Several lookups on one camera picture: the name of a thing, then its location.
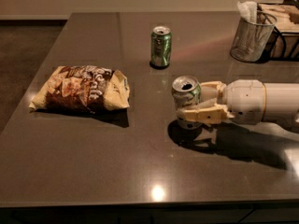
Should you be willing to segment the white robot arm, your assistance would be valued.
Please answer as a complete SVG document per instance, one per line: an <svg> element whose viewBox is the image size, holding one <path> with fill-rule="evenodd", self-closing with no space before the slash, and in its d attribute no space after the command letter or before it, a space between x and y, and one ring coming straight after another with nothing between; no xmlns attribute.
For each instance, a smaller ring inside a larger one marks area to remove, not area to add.
<svg viewBox="0 0 299 224"><path fill-rule="evenodd" d="M230 120L256 125L273 122L285 130L296 130L299 123L299 84L262 83L239 79L230 84L220 81L201 83L202 101L177 109L180 119L205 125Z"/></svg>

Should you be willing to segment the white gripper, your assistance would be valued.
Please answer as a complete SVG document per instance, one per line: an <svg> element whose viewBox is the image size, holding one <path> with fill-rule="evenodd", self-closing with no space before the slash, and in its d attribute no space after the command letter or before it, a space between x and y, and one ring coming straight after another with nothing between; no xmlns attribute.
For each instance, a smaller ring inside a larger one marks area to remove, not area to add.
<svg viewBox="0 0 299 224"><path fill-rule="evenodd" d="M265 111L265 86L259 80L239 79L227 86L221 81L202 82L201 100L220 100L224 105L207 108L185 106L177 110L179 118L207 125L230 119L237 124L255 125Z"/></svg>

